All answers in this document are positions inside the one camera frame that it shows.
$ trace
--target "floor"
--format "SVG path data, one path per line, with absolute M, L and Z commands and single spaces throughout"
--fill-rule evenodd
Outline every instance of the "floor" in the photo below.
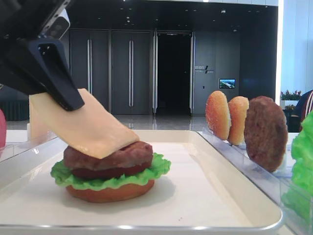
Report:
M 121 123 L 137 130 L 192 130 L 202 131 L 207 127 L 205 117 L 201 116 L 159 116 L 116 115 Z M 26 130 L 28 121 L 9 121 L 8 130 Z

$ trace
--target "dark doorway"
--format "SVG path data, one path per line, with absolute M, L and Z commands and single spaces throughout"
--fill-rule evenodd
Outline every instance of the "dark doorway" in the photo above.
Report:
M 157 115 L 190 115 L 191 34 L 158 35 Z

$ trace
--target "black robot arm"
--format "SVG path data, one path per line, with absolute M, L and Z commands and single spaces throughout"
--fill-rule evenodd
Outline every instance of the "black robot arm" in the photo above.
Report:
M 65 0 L 0 0 L 0 84 L 27 95 L 48 92 L 67 111 L 84 102 L 62 43 L 46 33 Z

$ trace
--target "pink object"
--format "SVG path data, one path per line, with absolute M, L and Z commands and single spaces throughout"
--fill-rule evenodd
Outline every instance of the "pink object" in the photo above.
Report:
M 0 148 L 5 147 L 5 140 L 6 140 L 6 121 L 2 110 L 0 110 Z

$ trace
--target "ceiling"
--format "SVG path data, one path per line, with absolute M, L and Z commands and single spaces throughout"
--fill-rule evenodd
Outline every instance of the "ceiling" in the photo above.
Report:
M 261 19 L 276 21 L 277 12 L 275 6 L 156 0 L 76 0 L 67 9 L 72 28 L 235 32 Z

